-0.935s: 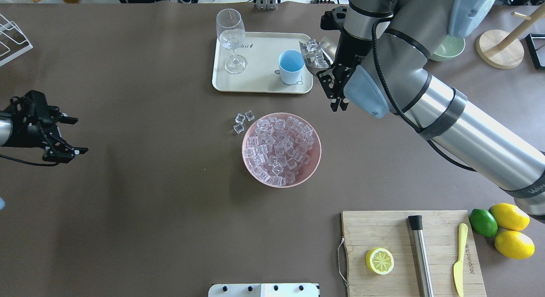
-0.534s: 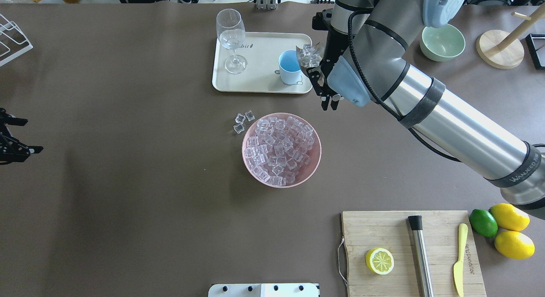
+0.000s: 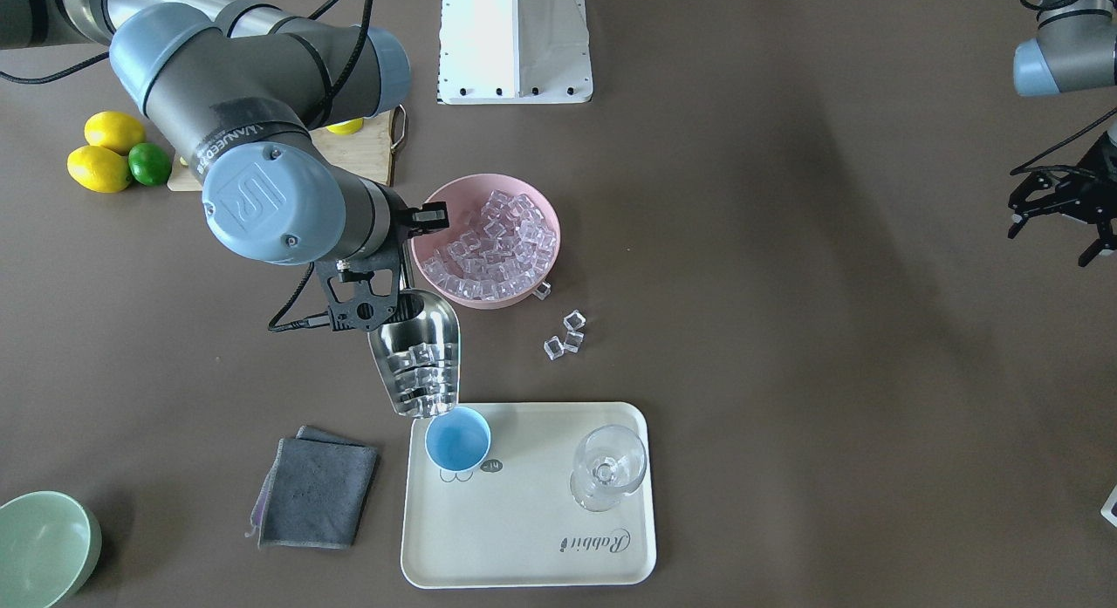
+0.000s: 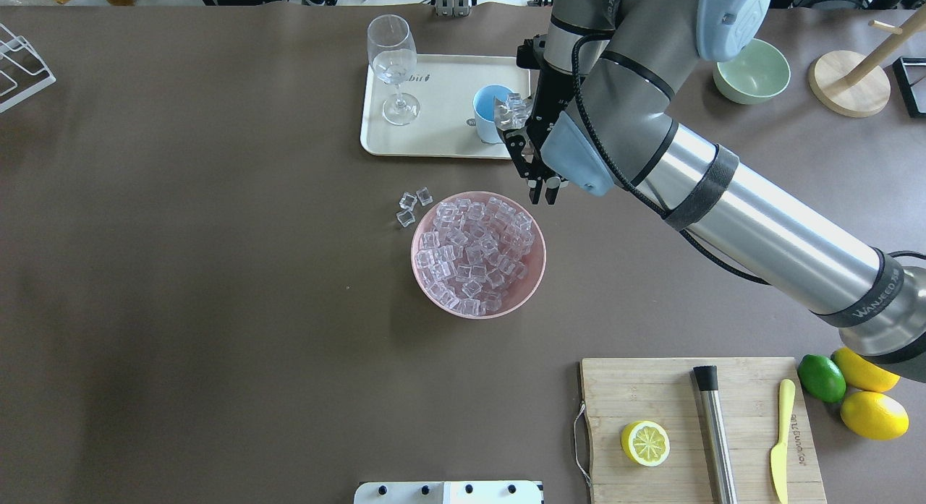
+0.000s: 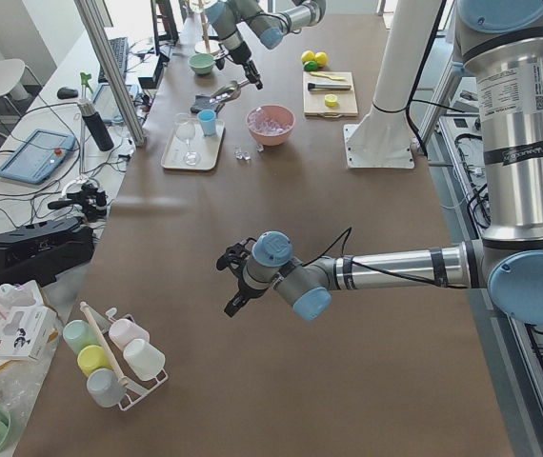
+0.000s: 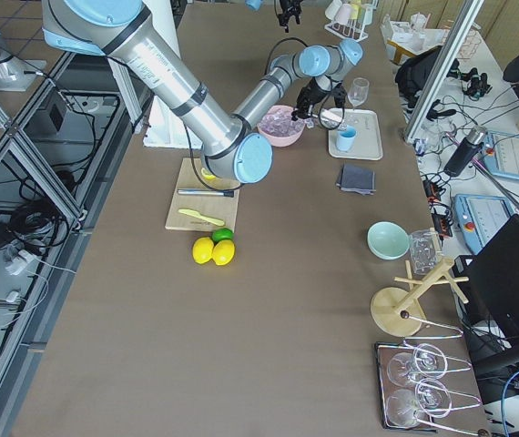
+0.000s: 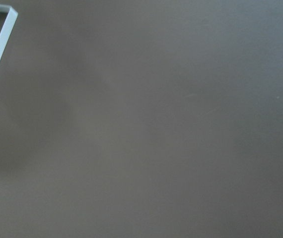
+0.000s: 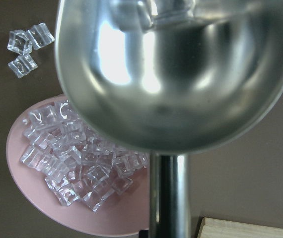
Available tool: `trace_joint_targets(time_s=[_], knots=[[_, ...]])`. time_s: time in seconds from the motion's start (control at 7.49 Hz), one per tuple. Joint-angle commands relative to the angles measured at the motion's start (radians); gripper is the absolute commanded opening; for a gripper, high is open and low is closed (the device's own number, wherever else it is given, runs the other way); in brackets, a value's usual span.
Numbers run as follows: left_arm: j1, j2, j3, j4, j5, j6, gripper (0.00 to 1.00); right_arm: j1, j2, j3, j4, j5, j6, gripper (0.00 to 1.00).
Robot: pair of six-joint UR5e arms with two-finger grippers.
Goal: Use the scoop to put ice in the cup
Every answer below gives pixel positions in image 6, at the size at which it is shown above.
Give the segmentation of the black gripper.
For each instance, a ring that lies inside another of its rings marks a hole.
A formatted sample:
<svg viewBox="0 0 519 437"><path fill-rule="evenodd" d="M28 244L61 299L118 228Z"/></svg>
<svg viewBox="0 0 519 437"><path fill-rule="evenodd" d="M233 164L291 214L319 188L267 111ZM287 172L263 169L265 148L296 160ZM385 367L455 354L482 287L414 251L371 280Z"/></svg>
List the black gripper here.
<svg viewBox="0 0 519 437"><path fill-rule="evenodd" d="M315 105L322 102L331 93L331 90L322 88L315 78L304 86L296 100L294 109L291 112L291 119L307 119L312 117L312 109Z"/></svg>
<svg viewBox="0 0 519 437"><path fill-rule="evenodd" d="M285 32L290 31L289 22L292 18L297 25L300 24L300 0L279 0L280 10L276 11L279 26Z"/></svg>

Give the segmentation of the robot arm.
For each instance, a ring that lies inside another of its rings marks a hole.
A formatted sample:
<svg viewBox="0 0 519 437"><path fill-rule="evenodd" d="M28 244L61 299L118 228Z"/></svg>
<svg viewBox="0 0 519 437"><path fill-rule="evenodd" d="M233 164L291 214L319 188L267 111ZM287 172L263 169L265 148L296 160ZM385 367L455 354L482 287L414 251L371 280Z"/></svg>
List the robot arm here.
<svg viewBox="0 0 519 437"><path fill-rule="evenodd" d="M270 142L254 127L301 78L312 104L322 101L361 61L353 39L336 46L308 46L277 57L235 113L227 114L158 33L141 1L45 1L45 41L64 51L111 56L125 63L201 140L203 166L219 178L243 184L270 171Z"/></svg>

